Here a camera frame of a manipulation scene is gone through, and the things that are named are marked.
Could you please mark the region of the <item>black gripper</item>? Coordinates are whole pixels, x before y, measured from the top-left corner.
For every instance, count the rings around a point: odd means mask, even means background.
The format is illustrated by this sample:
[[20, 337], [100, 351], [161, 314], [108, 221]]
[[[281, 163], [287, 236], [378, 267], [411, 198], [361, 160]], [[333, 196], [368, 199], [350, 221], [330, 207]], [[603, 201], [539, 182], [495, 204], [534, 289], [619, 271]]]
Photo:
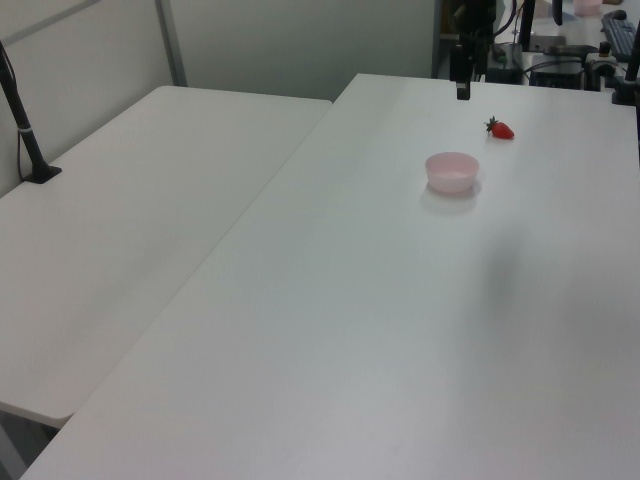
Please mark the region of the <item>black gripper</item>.
[[449, 77], [456, 86], [458, 100], [470, 99], [471, 75], [480, 81], [487, 71], [487, 46], [493, 39], [496, 20], [495, 0], [463, 0], [457, 6], [457, 32], [462, 45], [477, 45], [473, 54], [473, 67], [461, 44], [450, 51]]

